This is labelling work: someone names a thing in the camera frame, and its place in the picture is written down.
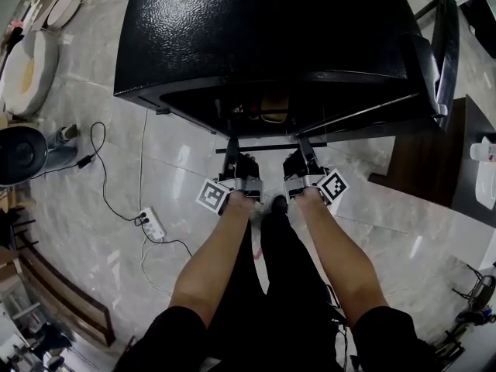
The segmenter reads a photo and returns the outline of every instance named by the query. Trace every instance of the electrical outlet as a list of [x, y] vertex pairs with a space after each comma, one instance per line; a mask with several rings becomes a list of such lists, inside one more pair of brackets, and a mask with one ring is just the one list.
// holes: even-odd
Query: electrical outlet
[[160, 224], [157, 216], [155, 215], [155, 212], [153, 212], [153, 209], [151, 207], [145, 208], [140, 212], [140, 214], [143, 213], [145, 214], [145, 216], [142, 217], [141, 220], [143, 221], [144, 219], [148, 218], [148, 222], [143, 223], [143, 230], [145, 231], [146, 235], [155, 241], [162, 240], [165, 237], [166, 233], [163, 226]]

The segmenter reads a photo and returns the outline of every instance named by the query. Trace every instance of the black sleeve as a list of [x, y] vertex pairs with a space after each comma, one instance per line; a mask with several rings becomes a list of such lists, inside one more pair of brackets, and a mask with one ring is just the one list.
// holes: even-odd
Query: black sleeve
[[195, 371], [205, 359], [207, 329], [188, 308], [171, 307], [155, 318], [145, 336], [125, 353], [114, 371]]
[[365, 372], [441, 371], [431, 347], [417, 338], [412, 317], [393, 308], [373, 308], [362, 315], [353, 340]]

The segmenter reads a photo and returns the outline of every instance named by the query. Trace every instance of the human arm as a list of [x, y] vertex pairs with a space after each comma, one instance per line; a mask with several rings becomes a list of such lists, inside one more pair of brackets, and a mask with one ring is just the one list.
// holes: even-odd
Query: human arm
[[208, 327], [227, 287], [254, 201], [235, 191], [212, 234], [177, 278], [170, 307], [196, 312]]
[[367, 255], [339, 227], [317, 188], [295, 198], [312, 236], [325, 274], [345, 316], [354, 327], [372, 308], [387, 306], [374, 266]]

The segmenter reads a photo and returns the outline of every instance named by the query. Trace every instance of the white bottle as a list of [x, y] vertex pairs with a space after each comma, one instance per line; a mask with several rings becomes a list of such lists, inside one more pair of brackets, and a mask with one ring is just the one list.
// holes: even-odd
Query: white bottle
[[482, 143], [474, 143], [470, 147], [470, 157], [476, 161], [496, 162], [496, 144], [484, 137]]

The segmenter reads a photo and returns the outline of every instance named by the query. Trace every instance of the marble floor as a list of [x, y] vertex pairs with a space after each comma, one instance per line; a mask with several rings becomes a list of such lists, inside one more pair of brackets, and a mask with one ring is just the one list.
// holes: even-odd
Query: marble floor
[[[417, 12], [430, 0], [408, 1]], [[167, 238], [182, 239], [195, 252], [217, 217], [194, 200], [205, 177], [219, 172], [222, 157], [215, 155], [215, 148], [226, 142], [178, 117], [155, 116], [112, 96], [126, 3], [88, 0], [64, 27], [57, 76], [38, 120], [45, 133], [76, 122], [81, 128], [81, 156], [92, 152], [91, 124], [103, 122], [107, 139], [101, 155], [109, 175], [108, 201], [121, 214], [132, 217], [140, 210], [141, 195], [141, 205], [154, 208]], [[425, 32], [432, 32], [432, 24], [425, 24]], [[460, 33], [456, 96], [470, 94], [496, 124], [496, 63], [470, 35], [463, 16]], [[96, 135], [101, 141], [102, 131]], [[460, 226], [470, 227], [473, 236], [487, 235], [492, 229], [438, 205], [367, 182], [371, 171], [387, 170], [393, 142], [394, 138], [383, 138], [330, 143], [317, 153], [322, 164], [339, 168], [351, 186], [334, 211], [336, 220], [372, 259], [389, 304], [409, 313], [418, 335], [433, 341], [464, 307], [464, 300], [451, 287], [466, 291], [474, 282], [472, 273], [448, 253], [448, 234]], [[266, 196], [281, 193], [281, 166], [288, 152], [253, 155], [260, 165]], [[36, 199], [33, 233], [40, 241], [40, 252], [58, 270], [108, 306], [117, 337], [126, 341], [131, 335], [144, 334], [153, 318], [167, 307], [168, 293], [188, 254], [176, 243], [151, 249], [144, 266], [161, 291], [151, 288], [140, 272], [143, 234], [105, 205], [102, 182], [102, 165], [97, 160], [82, 170], [31, 181]], [[321, 268], [295, 205], [290, 205], [289, 215]], [[253, 254], [266, 287], [259, 236], [254, 232]], [[293, 295], [298, 296], [298, 288]], [[342, 363], [341, 339], [337, 346]]]

